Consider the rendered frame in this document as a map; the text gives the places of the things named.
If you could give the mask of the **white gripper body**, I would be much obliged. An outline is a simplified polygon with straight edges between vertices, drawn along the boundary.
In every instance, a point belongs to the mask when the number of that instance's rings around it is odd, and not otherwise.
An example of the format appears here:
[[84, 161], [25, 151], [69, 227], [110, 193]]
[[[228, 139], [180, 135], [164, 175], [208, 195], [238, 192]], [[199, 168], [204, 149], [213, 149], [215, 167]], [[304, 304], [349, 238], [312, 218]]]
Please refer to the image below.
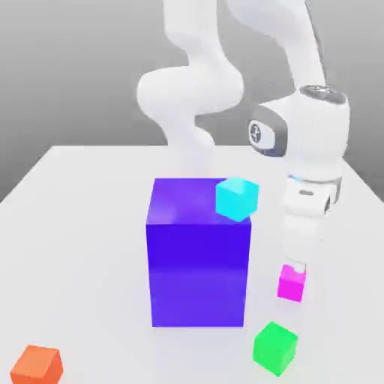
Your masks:
[[306, 216], [285, 212], [282, 244], [285, 256], [296, 262], [312, 262], [323, 234], [326, 215]]

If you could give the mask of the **small magenta cube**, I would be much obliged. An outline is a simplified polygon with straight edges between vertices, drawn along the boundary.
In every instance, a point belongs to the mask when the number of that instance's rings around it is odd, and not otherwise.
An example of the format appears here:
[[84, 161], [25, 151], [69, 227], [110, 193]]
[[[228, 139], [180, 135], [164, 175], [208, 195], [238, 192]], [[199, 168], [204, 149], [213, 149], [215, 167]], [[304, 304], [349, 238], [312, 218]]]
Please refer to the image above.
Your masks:
[[277, 296], [293, 302], [301, 302], [305, 281], [305, 271], [299, 273], [291, 265], [283, 265], [277, 287]]

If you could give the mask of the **small cyan cube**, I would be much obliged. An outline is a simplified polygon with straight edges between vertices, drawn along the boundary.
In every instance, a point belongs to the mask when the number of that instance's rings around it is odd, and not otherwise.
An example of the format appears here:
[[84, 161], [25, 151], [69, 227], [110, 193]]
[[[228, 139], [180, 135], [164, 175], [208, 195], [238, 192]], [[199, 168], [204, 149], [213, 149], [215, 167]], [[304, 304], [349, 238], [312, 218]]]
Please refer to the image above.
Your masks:
[[216, 185], [215, 211], [226, 218], [242, 222], [258, 207], [259, 185], [240, 177], [227, 178]]

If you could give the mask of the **small green cube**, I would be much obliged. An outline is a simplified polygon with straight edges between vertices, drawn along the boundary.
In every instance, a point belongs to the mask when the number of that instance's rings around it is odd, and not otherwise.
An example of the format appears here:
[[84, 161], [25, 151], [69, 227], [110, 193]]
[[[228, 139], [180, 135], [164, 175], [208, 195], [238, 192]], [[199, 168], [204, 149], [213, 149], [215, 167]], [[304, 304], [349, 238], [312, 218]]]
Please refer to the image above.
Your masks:
[[297, 343], [297, 334], [271, 321], [254, 339], [253, 361], [280, 377], [294, 359]]

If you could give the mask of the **small orange cube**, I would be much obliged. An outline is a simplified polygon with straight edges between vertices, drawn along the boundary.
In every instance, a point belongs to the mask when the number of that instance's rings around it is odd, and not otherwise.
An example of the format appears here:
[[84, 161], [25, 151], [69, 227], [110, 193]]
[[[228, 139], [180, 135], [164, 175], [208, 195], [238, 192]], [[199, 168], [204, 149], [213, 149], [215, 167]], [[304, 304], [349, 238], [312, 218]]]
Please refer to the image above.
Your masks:
[[59, 384], [64, 368], [60, 351], [28, 345], [10, 371], [13, 384]]

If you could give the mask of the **large blue box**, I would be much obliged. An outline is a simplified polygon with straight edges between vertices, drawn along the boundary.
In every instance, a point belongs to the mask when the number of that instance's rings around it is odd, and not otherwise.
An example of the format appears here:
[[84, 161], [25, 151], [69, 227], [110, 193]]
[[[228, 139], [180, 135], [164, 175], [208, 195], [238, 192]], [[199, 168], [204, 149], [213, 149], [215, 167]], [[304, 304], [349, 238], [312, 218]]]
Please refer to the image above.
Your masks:
[[218, 178], [156, 178], [145, 223], [154, 327], [244, 324], [251, 219], [215, 211]]

